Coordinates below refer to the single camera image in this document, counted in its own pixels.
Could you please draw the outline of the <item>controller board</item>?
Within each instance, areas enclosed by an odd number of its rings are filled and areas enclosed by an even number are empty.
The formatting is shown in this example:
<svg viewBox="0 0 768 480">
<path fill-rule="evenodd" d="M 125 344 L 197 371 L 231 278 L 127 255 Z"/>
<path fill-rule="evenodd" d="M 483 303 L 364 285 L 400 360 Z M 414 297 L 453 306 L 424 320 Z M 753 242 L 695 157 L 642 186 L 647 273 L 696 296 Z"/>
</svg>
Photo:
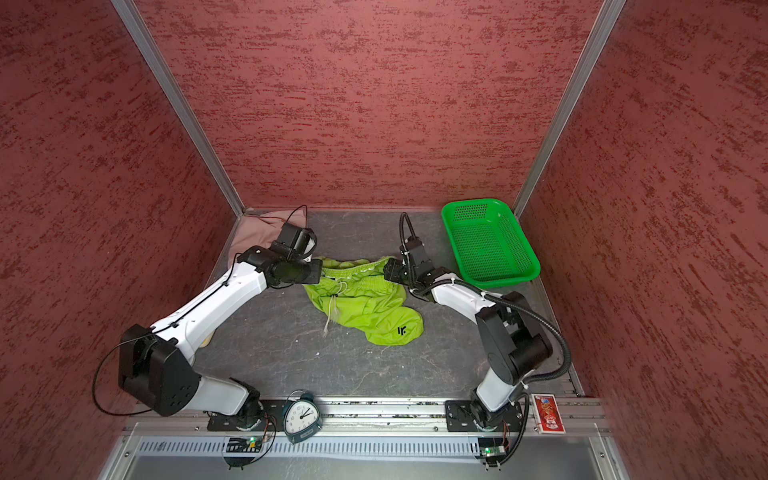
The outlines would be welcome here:
<svg viewBox="0 0 768 480">
<path fill-rule="evenodd" d="M 243 469 L 258 460 L 263 441 L 255 437 L 230 437 L 224 450 L 223 459 L 229 469 Z"/>
<path fill-rule="evenodd" d="M 478 460 L 486 468 L 499 468 L 507 457 L 509 441 L 502 437 L 482 437 L 477 439 Z"/>
</svg>

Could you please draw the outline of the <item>pink shorts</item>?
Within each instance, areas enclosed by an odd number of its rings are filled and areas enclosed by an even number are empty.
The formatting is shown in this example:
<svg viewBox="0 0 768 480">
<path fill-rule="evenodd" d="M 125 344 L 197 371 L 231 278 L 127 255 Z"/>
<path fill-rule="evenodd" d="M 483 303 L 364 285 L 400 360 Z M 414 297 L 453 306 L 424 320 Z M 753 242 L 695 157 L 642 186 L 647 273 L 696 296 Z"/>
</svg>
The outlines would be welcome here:
<svg viewBox="0 0 768 480">
<path fill-rule="evenodd" d="M 291 210 L 277 210 L 258 216 L 242 217 L 229 247 L 227 266 L 232 265 L 236 254 L 244 253 L 250 247 L 269 247 L 278 238 L 286 221 L 300 228 L 307 226 L 306 213 L 302 209 L 295 212 L 291 218 L 290 214 Z"/>
</svg>

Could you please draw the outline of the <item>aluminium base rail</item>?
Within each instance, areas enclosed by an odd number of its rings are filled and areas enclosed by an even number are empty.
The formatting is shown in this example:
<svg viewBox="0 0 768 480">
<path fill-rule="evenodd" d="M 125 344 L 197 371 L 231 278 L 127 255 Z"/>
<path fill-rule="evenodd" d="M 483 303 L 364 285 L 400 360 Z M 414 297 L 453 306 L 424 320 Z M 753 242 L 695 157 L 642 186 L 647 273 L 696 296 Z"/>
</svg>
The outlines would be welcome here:
<svg viewBox="0 0 768 480">
<path fill-rule="evenodd" d="M 610 437 L 612 428 L 596 398 L 558 397 L 556 399 L 565 434 L 571 437 Z M 507 412 L 505 427 L 481 430 L 467 406 L 458 400 L 421 397 L 318 397 L 315 400 L 322 418 L 324 436 L 499 436 L 514 433 L 522 415 Z M 155 435 L 244 435 L 243 430 L 220 416 L 199 411 L 183 411 L 172 417 L 142 414 L 130 417 L 124 434 Z"/>
</svg>

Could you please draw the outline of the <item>right aluminium corner post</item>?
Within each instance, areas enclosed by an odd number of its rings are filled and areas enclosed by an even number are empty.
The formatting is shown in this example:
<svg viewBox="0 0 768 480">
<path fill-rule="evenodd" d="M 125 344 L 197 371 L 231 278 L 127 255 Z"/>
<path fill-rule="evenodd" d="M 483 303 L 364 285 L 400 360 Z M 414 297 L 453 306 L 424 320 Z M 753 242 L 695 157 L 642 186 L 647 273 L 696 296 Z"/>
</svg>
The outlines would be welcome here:
<svg viewBox="0 0 768 480">
<path fill-rule="evenodd" d="M 605 0 L 602 2 L 595 22 L 557 105 L 550 126 L 543 137 L 529 173 L 514 202 L 513 213 L 517 218 L 522 217 L 530 202 L 535 188 L 545 172 L 547 164 L 578 104 L 580 96 L 625 4 L 625 0 Z"/>
</svg>

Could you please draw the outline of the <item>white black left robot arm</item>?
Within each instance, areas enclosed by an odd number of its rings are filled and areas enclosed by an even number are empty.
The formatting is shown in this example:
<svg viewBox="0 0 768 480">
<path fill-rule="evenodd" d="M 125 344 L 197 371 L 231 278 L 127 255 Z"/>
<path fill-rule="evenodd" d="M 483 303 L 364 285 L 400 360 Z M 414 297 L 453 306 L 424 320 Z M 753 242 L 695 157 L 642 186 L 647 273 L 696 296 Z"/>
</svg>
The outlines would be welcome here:
<svg viewBox="0 0 768 480">
<path fill-rule="evenodd" d="M 258 390 L 194 369 L 203 341 L 240 307 L 269 289 L 316 285 L 322 261 L 255 246 L 186 305 L 145 328 L 134 325 L 119 345 L 118 386 L 160 416 L 195 410 L 227 417 L 241 430 L 263 418 Z"/>
</svg>

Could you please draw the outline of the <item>beige calculator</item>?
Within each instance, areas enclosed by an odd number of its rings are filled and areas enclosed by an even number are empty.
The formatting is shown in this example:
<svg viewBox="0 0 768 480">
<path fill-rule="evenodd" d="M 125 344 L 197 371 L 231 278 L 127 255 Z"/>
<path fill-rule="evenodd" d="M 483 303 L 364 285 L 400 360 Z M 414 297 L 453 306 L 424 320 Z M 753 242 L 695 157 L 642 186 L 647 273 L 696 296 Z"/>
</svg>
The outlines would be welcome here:
<svg viewBox="0 0 768 480">
<path fill-rule="evenodd" d="M 210 344 L 210 342 L 211 342 L 211 340 L 212 340 L 212 338 L 213 338 L 213 335 L 214 335 L 214 333 L 211 333 L 211 334 L 209 334 L 208 336 L 206 336 L 206 337 L 205 337 L 205 338 L 202 340 L 202 342 L 200 343 L 199 347 L 200 347 L 200 348 L 205 348 L 205 347 L 207 347 L 207 346 Z"/>
</svg>

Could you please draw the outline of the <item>lime green shorts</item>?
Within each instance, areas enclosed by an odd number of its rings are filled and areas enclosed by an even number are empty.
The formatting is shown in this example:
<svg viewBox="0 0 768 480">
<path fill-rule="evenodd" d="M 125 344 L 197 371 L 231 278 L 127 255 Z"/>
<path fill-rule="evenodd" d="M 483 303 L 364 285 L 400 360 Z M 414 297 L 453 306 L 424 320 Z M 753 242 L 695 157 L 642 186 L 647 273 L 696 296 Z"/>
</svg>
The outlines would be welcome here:
<svg viewBox="0 0 768 480">
<path fill-rule="evenodd" d="M 304 289 L 326 316 L 324 334 L 338 325 L 363 332 L 375 345 L 403 346 L 424 333 L 422 316 L 405 305 L 405 287 L 384 277 L 389 260 L 322 260 L 319 282 Z"/>
</svg>

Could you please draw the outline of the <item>green plastic basket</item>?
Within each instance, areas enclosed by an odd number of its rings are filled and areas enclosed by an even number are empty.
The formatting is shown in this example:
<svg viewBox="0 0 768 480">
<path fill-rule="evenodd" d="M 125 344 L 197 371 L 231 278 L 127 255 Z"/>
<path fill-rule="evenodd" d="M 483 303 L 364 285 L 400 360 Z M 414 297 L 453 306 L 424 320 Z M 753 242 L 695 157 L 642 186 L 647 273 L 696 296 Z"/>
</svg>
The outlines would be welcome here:
<svg viewBox="0 0 768 480">
<path fill-rule="evenodd" d="M 539 277 L 540 262 L 506 203 L 454 201 L 443 206 L 441 217 L 465 281 L 490 290 Z"/>
</svg>

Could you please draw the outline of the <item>left aluminium corner post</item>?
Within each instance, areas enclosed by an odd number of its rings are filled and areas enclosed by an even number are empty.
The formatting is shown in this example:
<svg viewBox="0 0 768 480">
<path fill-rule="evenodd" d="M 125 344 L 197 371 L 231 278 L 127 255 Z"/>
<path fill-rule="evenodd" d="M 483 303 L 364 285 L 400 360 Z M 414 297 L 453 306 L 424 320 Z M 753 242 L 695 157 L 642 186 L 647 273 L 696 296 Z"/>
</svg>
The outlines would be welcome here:
<svg viewBox="0 0 768 480">
<path fill-rule="evenodd" d="M 137 46 L 161 90 L 165 94 L 188 137 L 209 170 L 213 180 L 237 217 L 246 212 L 245 204 L 221 163 L 191 105 L 176 81 L 159 46 L 152 37 L 134 1 L 112 0 L 120 20 Z"/>
</svg>

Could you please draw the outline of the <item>teal alarm clock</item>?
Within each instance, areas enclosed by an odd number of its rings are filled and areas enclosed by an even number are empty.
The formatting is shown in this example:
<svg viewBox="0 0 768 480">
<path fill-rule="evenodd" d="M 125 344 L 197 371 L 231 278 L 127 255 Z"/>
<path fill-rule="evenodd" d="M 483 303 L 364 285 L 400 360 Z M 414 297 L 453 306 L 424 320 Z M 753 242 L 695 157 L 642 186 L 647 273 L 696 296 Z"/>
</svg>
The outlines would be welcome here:
<svg viewBox="0 0 768 480">
<path fill-rule="evenodd" d="M 282 409 L 283 432 L 292 444 L 302 443 L 322 430 L 323 419 L 314 395 L 303 389 L 291 392 Z"/>
</svg>

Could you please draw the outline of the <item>right controller board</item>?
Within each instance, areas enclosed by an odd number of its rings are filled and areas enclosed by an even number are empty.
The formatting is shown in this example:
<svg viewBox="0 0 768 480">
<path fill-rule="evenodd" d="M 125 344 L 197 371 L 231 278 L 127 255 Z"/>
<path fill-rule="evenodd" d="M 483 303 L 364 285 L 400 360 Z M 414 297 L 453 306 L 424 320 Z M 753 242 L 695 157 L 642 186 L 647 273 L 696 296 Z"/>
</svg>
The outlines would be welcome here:
<svg viewBox="0 0 768 480">
<path fill-rule="evenodd" d="M 486 468 L 499 468 L 507 457 L 509 441 L 502 437 L 482 437 L 477 439 L 478 460 Z"/>
</svg>

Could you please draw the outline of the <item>left controller board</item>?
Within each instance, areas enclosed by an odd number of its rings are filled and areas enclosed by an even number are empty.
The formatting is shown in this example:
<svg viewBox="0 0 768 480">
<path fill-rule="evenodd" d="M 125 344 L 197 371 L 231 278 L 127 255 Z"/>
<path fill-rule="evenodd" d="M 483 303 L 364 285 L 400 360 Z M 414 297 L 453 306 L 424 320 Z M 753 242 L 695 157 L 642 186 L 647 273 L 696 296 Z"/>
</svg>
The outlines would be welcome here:
<svg viewBox="0 0 768 480">
<path fill-rule="evenodd" d="M 258 460 L 263 441 L 255 437 L 230 437 L 224 450 L 223 459 L 229 469 L 243 469 Z"/>
</svg>

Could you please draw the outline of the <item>aluminium corner post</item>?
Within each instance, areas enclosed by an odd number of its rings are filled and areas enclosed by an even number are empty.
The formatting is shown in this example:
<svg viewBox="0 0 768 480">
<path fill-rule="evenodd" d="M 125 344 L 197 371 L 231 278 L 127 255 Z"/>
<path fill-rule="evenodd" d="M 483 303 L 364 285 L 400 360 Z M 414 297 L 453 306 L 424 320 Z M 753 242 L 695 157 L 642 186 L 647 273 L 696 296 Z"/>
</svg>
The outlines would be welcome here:
<svg viewBox="0 0 768 480">
<path fill-rule="evenodd" d="M 120 20 L 137 46 L 161 90 L 165 94 L 188 137 L 209 170 L 213 180 L 237 217 L 246 212 L 245 204 L 221 163 L 191 105 L 176 81 L 159 46 L 152 37 L 134 1 L 112 0 Z"/>
<path fill-rule="evenodd" d="M 625 4 L 625 0 L 605 0 L 602 2 L 595 22 L 557 105 L 550 126 L 543 137 L 529 173 L 514 202 L 513 213 L 517 218 L 522 217 L 530 202 L 535 188 L 545 172 L 547 164 L 578 104 L 580 96 Z"/>
</svg>

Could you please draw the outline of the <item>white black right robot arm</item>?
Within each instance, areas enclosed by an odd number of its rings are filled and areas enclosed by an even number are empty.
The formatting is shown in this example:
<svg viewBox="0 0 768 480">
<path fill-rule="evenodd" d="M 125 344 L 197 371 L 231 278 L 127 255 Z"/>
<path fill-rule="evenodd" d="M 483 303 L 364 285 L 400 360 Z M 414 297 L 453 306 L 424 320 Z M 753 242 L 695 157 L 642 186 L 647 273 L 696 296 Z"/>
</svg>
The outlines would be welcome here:
<svg viewBox="0 0 768 480">
<path fill-rule="evenodd" d="M 498 425 L 510 403 L 521 396 L 525 378 L 554 353 L 545 326 L 525 298 L 517 292 L 501 297 L 485 292 L 429 261 L 415 268 L 390 259 L 384 278 L 475 323 L 489 370 L 472 393 L 469 411 L 482 429 Z"/>
</svg>

